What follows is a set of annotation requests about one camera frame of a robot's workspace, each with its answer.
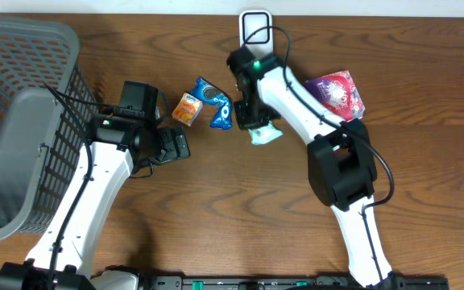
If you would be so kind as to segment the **teal wipes packet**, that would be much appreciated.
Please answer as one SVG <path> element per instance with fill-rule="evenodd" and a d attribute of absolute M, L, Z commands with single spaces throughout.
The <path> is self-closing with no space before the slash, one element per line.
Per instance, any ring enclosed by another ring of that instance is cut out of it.
<path fill-rule="evenodd" d="M 276 128 L 272 122 L 269 122 L 266 126 L 257 129 L 249 129 L 248 131 L 253 145 L 268 144 L 284 134 L 281 130 Z"/>

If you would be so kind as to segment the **blue cookie packet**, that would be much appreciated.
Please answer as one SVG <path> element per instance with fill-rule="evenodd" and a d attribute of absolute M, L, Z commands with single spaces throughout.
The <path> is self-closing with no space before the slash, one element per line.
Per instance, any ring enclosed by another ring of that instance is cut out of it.
<path fill-rule="evenodd" d="M 228 96 L 220 89 L 202 77 L 198 77 L 194 88 L 190 92 L 195 98 L 206 105 L 217 107 L 209 126 L 214 129 L 229 130 L 232 128 L 232 104 Z"/>

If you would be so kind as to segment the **orange tissue pack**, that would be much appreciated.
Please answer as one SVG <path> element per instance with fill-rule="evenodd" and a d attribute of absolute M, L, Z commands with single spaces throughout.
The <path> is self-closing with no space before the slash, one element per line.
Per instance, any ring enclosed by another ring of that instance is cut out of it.
<path fill-rule="evenodd" d="M 178 105 L 172 112 L 172 118 L 186 126 L 191 126 L 203 106 L 203 101 L 189 93 L 184 93 Z"/>

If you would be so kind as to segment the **purple snack package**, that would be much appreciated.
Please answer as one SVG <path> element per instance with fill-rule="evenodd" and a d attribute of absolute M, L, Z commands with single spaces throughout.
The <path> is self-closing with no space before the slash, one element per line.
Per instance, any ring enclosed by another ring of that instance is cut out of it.
<path fill-rule="evenodd" d="M 347 122 L 364 115 L 366 107 L 348 70 L 308 80 L 304 87 L 325 108 Z"/>

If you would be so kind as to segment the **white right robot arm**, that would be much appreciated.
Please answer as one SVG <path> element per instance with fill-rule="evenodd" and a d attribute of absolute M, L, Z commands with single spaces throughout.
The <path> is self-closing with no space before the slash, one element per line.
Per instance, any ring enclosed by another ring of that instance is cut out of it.
<path fill-rule="evenodd" d="M 273 54 L 257 58 L 246 47 L 226 64 L 242 100 L 234 103 L 242 130 L 260 129 L 283 118 L 307 148 L 309 184 L 333 210 L 349 258 L 351 276 L 365 288 L 383 286 L 392 273 L 375 224 L 375 164 L 382 156 L 371 146 L 366 126 L 347 122 L 323 106 Z"/>

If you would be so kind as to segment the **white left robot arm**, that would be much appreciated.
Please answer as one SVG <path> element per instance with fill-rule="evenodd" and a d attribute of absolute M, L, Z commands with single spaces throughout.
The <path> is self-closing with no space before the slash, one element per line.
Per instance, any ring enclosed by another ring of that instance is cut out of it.
<path fill-rule="evenodd" d="M 93 276 L 93 259 L 115 197 L 143 168 L 190 156 L 184 129 L 144 117 L 97 114 L 87 128 L 77 169 L 46 232 L 23 263 L 4 263 L 0 289 L 141 289 L 124 266 Z"/>

